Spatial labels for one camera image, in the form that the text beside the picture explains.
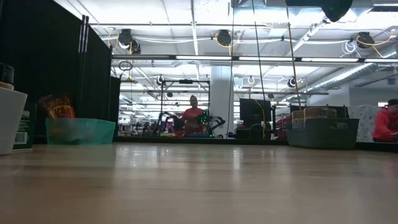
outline teal plastic bin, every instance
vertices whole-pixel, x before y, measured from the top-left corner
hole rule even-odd
[[[47,144],[111,144],[115,123],[89,118],[46,119]]]
[[[315,149],[354,149],[359,119],[308,119],[305,129],[286,125],[289,145]]]

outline black monitor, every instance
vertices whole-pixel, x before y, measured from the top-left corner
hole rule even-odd
[[[261,121],[271,121],[271,102],[254,99],[240,99],[240,119],[245,127],[251,127]]]

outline red jacket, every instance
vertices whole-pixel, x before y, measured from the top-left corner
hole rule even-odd
[[[383,108],[376,116],[373,138],[393,142],[391,134],[396,132],[398,132],[398,114],[389,113]]]

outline red shirt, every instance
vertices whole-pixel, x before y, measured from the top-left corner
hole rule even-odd
[[[185,120],[185,135],[193,133],[203,133],[203,126],[195,119],[196,116],[203,113],[202,109],[189,108],[182,115],[182,119]]]
[[[389,113],[386,108],[376,116],[373,138],[393,142],[391,134],[398,132],[398,114]]]

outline wall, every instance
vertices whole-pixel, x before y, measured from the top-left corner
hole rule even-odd
[[[343,85],[339,90],[328,90],[329,95],[313,95],[307,100],[307,106],[349,106],[349,86]]]
[[[349,101],[351,106],[371,105],[378,102],[398,98],[398,91],[393,89],[350,88]]]

